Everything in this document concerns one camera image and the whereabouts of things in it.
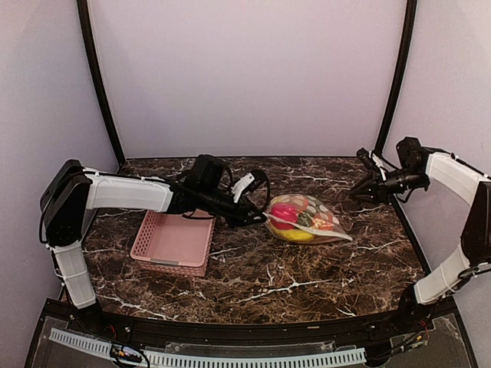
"light purple wall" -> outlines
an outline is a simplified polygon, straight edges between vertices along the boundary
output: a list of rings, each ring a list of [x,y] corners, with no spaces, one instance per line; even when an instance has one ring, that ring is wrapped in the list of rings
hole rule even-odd
[[[407,72],[387,143],[405,136],[443,147],[491,173],[491,4],[486,0],[419,2]],[[404,210],[432,267],[455,249],[469,209],[434,184]],[[456,296],[479,366],[491,362],[491,276]]]
[[[129,157],[373,146],[405,1],[92,1]]]
[[[60,283],[38,242],[39,199],[66,159],[116,169],[76,1],[0,2],[0,360],[20,367]]]

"transparent bag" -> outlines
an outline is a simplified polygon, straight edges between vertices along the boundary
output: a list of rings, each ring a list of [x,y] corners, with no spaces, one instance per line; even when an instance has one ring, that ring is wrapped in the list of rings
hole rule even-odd
[[[271,201],[265,214],[269,231],[288,242],[322,244],[353,240],[344,232],[338,218],[312,195],[279,195]]]

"plastic basket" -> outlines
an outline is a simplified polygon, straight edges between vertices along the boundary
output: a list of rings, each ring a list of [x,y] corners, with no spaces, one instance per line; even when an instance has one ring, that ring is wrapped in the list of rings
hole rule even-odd
[[[196,217],[207,216],[196,211]],[[204,276],[215,220],[189,220],[181,215],[148,211],[130,256],[151,271]]]

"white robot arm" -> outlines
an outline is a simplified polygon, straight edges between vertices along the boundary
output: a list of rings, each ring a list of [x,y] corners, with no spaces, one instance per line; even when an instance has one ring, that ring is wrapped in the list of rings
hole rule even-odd
[[[376,153],[360,149],[357,156],[371,173],[351,190],[351,198],[370,203],[388,203],[390,195],[428,188],[437,181],[470,206],[470,214],[456,250],[425,278],[411,285],[401,297],[404,309],[435,304],[455,293],[472,276],[489,271],[491,263],[491,181],[483,172],[457,156],[422,147],[416,138],[406,137],[397,144],[401,169],[388,171],[387,162]]]
[[[223,174],[229,185],[219,188]],[[244,193],[267,185],[266,204],[257,208]],[[85,169],[77,160],[61,168],[41,198],[40,241],[52,251],[58,277],[79,310],[97,303],[81,248],[81,226],[86,209],[147,209],[185,214],[196,209],[224,217],[230,227],[264,222],[269,203],[269,181],[255,169],[236,182],[220,159],[199,156],[193,168],[174,179],[119,176]]]

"brown marble table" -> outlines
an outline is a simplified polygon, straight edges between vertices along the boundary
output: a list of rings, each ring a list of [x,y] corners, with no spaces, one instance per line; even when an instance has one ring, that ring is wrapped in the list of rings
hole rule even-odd
[[[317,196],[353,241],[296,245],[264,225],[229,229],[217,221],[206,276],[145,271],[130,250],[145,211],[101,210],[84,242],[91,279],[106,311],[164,320],[278,324],[393,310],[423,272],[388,205],[358,205],[348,190],[364,174],[355,158],[226,159],[235,176],[263,168],[274,196]],[[121,173],[172,176],[192,159],[132,159]]]

